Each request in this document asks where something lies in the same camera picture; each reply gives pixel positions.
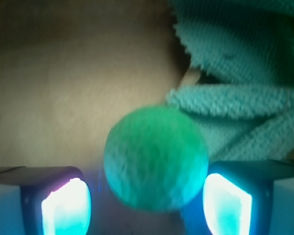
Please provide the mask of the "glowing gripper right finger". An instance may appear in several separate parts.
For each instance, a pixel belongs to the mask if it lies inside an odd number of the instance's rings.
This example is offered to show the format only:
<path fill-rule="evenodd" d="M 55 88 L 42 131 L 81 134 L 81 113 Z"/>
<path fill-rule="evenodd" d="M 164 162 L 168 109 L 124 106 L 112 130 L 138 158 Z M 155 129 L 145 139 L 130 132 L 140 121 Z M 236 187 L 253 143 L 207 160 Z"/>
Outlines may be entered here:
<path fill-rule="evenodd" d="M 219 161 L 181 212 L 188 235 L 294 235 L 294 161 Z"/>

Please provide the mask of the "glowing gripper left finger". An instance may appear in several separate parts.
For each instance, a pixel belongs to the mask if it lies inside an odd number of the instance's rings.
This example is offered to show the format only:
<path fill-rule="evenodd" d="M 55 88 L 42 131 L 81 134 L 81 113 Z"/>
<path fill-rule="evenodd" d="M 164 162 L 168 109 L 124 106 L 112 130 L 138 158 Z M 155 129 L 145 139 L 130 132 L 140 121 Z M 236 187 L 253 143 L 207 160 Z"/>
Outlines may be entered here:
<path fill-rule="evenodd" d="M 0 167 L 0 235 L 85 235 L 91 213 L 78 168 Z"/>

